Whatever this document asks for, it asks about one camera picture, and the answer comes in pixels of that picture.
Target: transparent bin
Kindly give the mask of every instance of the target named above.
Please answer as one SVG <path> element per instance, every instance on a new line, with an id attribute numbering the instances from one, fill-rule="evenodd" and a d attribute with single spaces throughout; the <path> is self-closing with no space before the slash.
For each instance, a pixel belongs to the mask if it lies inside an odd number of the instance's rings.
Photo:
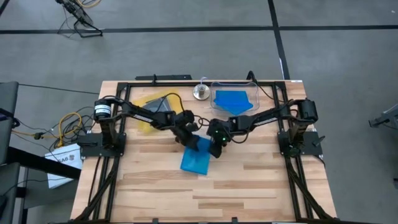
<path id="1" fill-rule="evenodd" d="M 232 114 L 229 111 L 224 110 L 215 103 L 217 90 L 246 92 L 248 100 L 253 105 L 253 107 L 239 115 L 244 115 L 244 114 L 252 115 L 254 114 L 254 111 L 256 111 L 260 107 L 258 86 L 255 83 L 249 82 L 245 84 L 233 84 L 233 83 L 213 82 L 211 83 L 210 86 L 210 105 L 213 108 L 213 113 L 217 116 L 235 116 L 235 114 Z"/>

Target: wooden tabletop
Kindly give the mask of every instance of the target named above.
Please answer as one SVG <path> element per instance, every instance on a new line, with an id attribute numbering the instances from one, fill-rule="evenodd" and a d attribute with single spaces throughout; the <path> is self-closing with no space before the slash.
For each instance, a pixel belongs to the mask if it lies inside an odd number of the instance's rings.
<path id="1" fill-rule="evenodd" d="M 99 97 L 116 94 L 117 83 L 103 82 Z M 290 99 L 306 97 L 302 82 L 286 81 L 286 87 Z M 169 88 L 132 87 L 130 100 Z M 177 89 L 186 110 L 208 119 L 216 117 L 210 100 L 196 100 L 192 87 Z M 271 88 L 264 89 L 272 95 Z M 259 99 L 256 112 L 274 107 L 262 92 Z M 229 143 L 219 159 L 211 158 L 208 175 L 204 176 L 180 170 L 183 146 L 174 141 L 171 131 L 144 134 L 137 122 L 131 118 L 126 122 L 127 144 L 119 165 L 111 222 L 151 222 L 153 218 L 160 222 L 228 222 L 232 217 L 240 222 L 295 220 L 284 158 L 279 154 L 277 123 L 256 128 L 244 144 Z M 93 131 L 99 132 L 99 126 Z M 208 138 L 206 127 L 197 134 Z M 302 160 L 309 191 L 327 213 L 335 216 L 323 164 L 312 156 L 302 156 Z M 87 206 L 96 161 L 89 158 L 83 163 L 71 218 Z M 302 194 L 297 191 L 304 217 Z M 104 217 L 107 196 L 106 192 L 99 217 Z"/>

